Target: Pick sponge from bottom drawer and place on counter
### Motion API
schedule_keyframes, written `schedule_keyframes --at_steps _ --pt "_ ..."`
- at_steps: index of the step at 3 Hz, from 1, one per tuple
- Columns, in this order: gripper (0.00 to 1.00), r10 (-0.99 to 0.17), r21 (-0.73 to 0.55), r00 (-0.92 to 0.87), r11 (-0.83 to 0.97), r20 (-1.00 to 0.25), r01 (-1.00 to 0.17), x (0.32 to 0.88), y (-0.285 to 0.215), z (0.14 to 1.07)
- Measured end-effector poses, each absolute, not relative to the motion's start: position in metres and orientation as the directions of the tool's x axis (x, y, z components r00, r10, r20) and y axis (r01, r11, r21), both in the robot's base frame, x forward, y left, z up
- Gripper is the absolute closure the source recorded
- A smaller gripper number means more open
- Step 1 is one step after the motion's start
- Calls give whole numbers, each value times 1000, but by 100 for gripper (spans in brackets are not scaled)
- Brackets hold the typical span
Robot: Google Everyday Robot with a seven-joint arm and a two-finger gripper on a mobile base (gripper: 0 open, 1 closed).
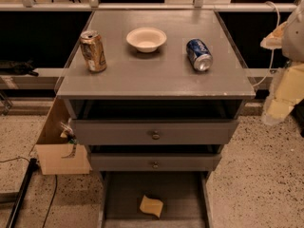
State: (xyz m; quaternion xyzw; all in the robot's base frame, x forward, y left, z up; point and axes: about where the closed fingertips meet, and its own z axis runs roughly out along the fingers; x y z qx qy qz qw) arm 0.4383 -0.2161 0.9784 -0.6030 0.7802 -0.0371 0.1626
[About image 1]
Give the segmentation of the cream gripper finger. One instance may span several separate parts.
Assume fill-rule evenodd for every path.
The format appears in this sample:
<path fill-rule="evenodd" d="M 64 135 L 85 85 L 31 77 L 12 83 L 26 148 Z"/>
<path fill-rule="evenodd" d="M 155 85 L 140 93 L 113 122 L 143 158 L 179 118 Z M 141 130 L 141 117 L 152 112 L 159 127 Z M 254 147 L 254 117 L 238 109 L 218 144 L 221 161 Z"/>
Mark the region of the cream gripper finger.
<path fill-rule="evenodd" d="M 266 98 L 261 120 L 267 125 L 282 123 L 304 99 L 304 64 L 280 68 Z"/>
<path fill-rule="evenodd" d="M 287 22 L 283 22 L 277 26 L 270 34 L 262 39 L 260 46 L 270 50 L 282 49 L 284 46 L 284 31 L 286 26 Z"/>

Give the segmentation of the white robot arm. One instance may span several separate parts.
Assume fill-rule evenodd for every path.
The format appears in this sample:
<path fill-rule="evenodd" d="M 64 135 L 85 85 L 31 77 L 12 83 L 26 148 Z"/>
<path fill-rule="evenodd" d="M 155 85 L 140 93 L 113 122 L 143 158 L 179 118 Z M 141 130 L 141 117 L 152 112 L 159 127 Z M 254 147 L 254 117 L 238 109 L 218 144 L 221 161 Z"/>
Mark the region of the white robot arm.
<path fill-rule="evenodd" d="M 291 61 L 274 76 L 270 95 L 263 106 L 262 121 L 267 125 L 283 122 L 294 107 L 304 100 L 304 2 L 301 2 L 287 21 L 265 37 L 260 46 L 281 49 Z"/>

